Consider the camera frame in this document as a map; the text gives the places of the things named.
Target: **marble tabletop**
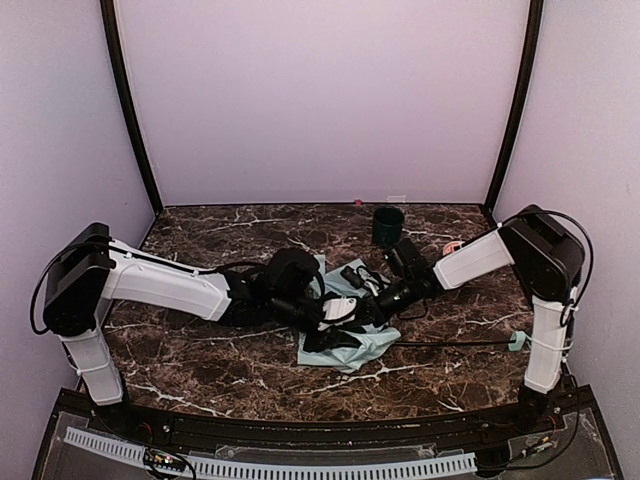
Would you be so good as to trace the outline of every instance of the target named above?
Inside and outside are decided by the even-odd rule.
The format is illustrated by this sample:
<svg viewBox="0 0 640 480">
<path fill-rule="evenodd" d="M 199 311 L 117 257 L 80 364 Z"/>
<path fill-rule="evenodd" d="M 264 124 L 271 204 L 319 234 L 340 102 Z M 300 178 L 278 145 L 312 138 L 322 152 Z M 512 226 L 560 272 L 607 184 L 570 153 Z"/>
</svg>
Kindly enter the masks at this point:
<svg viewBox="0 0 640 480">
<path fill-rule="evenodd" d="M 391 277 L 371 245 L 377 205 L 167 208 L 143 250 L 210 267 L 267 261 L 283 247 L 325 254 L 327 270 L 362 258 Z M 477 206 L 403 204 L 404 235 L 430 260 L 488 225 Z M 417 314 L 416 306 L 407 315 Z M 532 313 L 509 268 L 429 302 L 417 320 L 393 320 L 403 341 L 502 340 L 530 331 Z M 105 336 L 136 404 L 229 418 L 349 421 L 412 418 L 517 401 L 528 351 L 506 346 L 392 347 L 352 375 L 296 365 L 298 335 L 269 324 L 233 329 L 189 314 L 117 302 Z"/>
</svg>

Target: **cloth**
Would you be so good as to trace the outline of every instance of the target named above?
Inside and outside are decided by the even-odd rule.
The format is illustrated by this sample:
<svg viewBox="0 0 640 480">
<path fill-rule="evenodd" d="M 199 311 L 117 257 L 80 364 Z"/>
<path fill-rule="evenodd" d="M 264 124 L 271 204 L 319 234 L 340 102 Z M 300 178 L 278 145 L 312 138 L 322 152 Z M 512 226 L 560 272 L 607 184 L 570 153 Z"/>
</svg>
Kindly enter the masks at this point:
<svg viewBox="0 0 640 480">
<path fill-rule="evenodd" d="M 327 292 L 333 292 L 343 297 L 364 297 L 368 292 L 364 289 L 356 289 L 349 284 L 340 272 L 343 268 L 349 266 L 357 270 L 359 266 L 363 266 L 364 262 L 360 259 L 354 260 L 340 268 L 336 268 L 329 273 L 326 272 L 324 255 L 316 255 L 316 259 L 320 262 L 320 273 L 325 283 Z M 314 280 L 311 288 L 316 295 L 320 295 L 320 287 Z M 365 333 L 355 333 L 348 330 L 342 330 L 360 342 L 359 348 L 333 348 L 323 352 L 305 352 L 303 350 L 304 340 L 306 336 L 301 333 L 298 343 L 298 365 L 315 366 L 315 367 L 334 367 L 342 373 L 353 373 L 362 367 L 365 363 L 375 360 L 384 354 L 387 349 L 400 338 L 400 332 L 393 327 L 382 325 L 374 327 L 373 325 L 363 326 Z"/>
</svg>

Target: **dark green cup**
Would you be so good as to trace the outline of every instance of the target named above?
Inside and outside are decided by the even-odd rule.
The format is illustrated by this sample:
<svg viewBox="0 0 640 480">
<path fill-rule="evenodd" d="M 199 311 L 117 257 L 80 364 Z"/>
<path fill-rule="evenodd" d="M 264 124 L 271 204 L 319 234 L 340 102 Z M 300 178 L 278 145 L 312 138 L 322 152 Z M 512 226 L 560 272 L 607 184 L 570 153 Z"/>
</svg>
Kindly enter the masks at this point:
<svg viewBox="0 0 640 480">
<path fill-rule="evenodd" d="M 398 243 L 404 213 L 396 207 L 380 207 L 373 213 L 373 243 L 380 248 L 389 248 Z"/>
</svg>

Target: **vertical black bar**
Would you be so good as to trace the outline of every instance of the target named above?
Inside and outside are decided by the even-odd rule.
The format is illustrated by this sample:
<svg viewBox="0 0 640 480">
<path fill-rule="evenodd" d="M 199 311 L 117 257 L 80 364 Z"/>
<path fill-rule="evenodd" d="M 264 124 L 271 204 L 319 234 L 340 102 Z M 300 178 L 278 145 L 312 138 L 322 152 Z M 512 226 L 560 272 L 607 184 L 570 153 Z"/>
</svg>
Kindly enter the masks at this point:
<svg viewBox="0 0 640 480">
<path fill-rule="evenodd" d="M 120 106 L 124 121 L 127 124 L 127 131 L 133 147 L 133 153 L 138 162 L 138 169 L 147 190 L 147 196 L 153 207 L 153 211 L 157 214 L 162 212 L 163 205 L 160 199 L 158 186 L 153 178 L 151 164 L 147 151 L 142 141 L 142 133 L 138 124 L 138 117 L 133 106 L 133 97 L 129 88 L 129 80 L 127 79 L 127 70 L 124 66 L 124 56 L 122 54 L 122 45 L 120 44 L 120 35 L 118 34 L 118 23 L 116 19 L 116 11 L 113 0 L 100 0 L 102 8 L 102 22 L 104 24 L 104 33 L 107 37 L 107 47 L 109 48 L 109 57 L 111 58 L 111 68 L 113 68 L 113 77 L 116 81 L 118 96 L 120 97 Z"/>
<path fill-rule="evenodd" d="M 513 153 L 513 146 L 516 143 L 522 112 L 524 111 L 525 100 L 527 99 L 527 91 L 529 90 L 529 82 L 531 81 L 531 72 L 533 71 L 533 61 L 536 56 L 536 47 L 538 45 L 538 35 L 540 33 L 540 24 L 542 23 L 542 7 L 544 0 L 531 0 L 529 4 L 529 18 L 527 20 L 527 31 L 524 37 L 524 47 L 522 48 L 522 58 L 520 59 L 520 70 L 518 71 L 518 80 L 516 81 L 516 89 L 513 93 L 513 101 L 511 103 L 511 111 L 509 112 L 509 120 L 507 120 L 507 128 L 502 139 L 502 146 L 498 154 L 496 168 L 493 172 L 491 185 L 484 201 L 484 206 L 493 212 L 504 183 L 504 177 L 507 174 L 509 160 Z"/>
</svg>

